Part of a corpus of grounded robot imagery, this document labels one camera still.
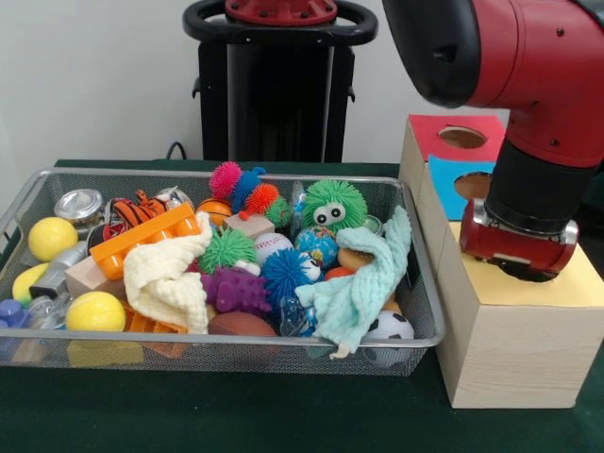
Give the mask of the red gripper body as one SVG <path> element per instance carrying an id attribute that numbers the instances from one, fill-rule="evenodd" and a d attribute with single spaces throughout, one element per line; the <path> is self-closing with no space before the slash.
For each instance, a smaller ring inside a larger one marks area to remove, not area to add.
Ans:
<path id="1" fill-rule="evenodd" d="M 461 220 L 463 253 L 525 281 L 545 282 L 557 277 L 572 258 L 578 239 L 579 227 L 573 220 L 554 235 L 514 231 L 490 216 L 480 198 L 468 202 Z"/>

